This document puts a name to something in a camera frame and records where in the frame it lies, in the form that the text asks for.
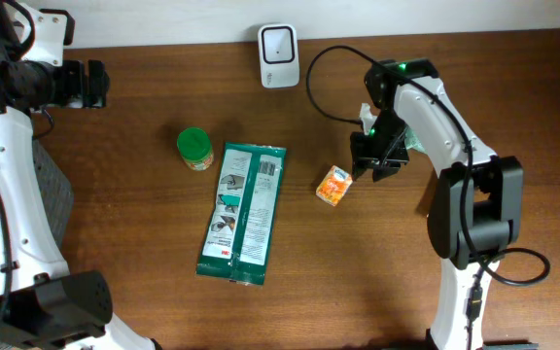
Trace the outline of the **orange tissue packet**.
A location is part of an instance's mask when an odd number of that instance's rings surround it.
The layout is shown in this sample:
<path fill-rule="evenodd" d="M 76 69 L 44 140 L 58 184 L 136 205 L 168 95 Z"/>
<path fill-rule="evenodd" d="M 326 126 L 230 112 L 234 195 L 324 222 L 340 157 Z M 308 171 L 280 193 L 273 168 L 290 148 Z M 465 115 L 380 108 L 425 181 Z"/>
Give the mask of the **orange tissue packet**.
<path fill-rule="evenodd" d="M 316 189 L 316 195 L 331 206 L 336 206 L 353 183 L 350 173 L 333 165 Z"/>

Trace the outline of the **green white wipes pack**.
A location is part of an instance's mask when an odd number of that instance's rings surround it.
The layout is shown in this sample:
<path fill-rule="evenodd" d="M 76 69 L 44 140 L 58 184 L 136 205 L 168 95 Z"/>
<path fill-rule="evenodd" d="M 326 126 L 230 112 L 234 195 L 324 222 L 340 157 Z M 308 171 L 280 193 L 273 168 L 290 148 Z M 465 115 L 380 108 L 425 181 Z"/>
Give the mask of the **green white wipes pack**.
<path fill-rule="evenodd" d="M 227 143 L 195 273 L 264 284 L 287 150 Z"/>

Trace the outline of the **green lid jar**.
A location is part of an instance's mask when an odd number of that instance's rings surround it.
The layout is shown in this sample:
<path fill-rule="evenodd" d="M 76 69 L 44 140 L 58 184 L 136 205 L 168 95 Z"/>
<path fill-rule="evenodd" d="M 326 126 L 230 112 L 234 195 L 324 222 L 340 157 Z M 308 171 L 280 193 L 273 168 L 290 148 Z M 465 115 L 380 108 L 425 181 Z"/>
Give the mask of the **green lid jar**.
<path fill-rule="evenodd" d="M 177 138 L 177 149 L 188 168 L 208 169 L 214 160 L 212 144 L 207 133 L 198 127 L 183 130 Z"/>

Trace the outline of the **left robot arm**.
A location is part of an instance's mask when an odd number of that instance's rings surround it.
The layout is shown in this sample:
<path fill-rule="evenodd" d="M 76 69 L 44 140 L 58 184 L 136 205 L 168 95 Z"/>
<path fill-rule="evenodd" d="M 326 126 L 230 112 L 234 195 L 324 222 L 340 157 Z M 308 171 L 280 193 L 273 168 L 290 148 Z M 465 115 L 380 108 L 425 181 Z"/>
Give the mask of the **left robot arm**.
<path fill-rule="evenodd" d="M 103 108 L 110 86 L 101 61 L 64 58 L 74 31 L 66 11 L 0 1 L 0 349 L 154 349 L 60 251 L 72 193 L 32 117 Z"/>

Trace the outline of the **mint green snack packet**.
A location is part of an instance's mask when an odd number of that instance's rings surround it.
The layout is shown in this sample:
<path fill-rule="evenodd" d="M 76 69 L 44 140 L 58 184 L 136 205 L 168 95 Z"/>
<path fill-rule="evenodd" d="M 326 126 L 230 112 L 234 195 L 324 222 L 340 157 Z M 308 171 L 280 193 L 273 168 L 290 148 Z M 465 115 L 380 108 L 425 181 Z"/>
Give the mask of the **mint green snack packet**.
<path fill-rule="evenodd" d="M 404 144 L 408 151 L 413 150 L 421 154 L 426 154 L 426 150 L 417 134 L 409 126 L 405 128 Z"/>

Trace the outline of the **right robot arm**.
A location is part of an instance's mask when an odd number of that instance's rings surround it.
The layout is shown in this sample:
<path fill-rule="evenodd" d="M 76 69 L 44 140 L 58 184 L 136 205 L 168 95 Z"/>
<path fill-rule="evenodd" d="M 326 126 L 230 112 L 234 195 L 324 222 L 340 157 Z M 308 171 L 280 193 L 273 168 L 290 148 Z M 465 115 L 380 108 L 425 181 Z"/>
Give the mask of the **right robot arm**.
<path fill-rule="evenodd" d="M 482 142 L 447 97 L 428 59 L 374 61 L 364 78 L 380 113 L 350 138 L 352 175 L 373 181 L 408 162 L 406 134 L 414 132 L 437 174 L 427 232 L 440 258 L 437 314 L 417 349 L 481 349 L 485 301 L 492 282 L 511 287 L 497 268 L 516 253 L 523 169 Z"/>

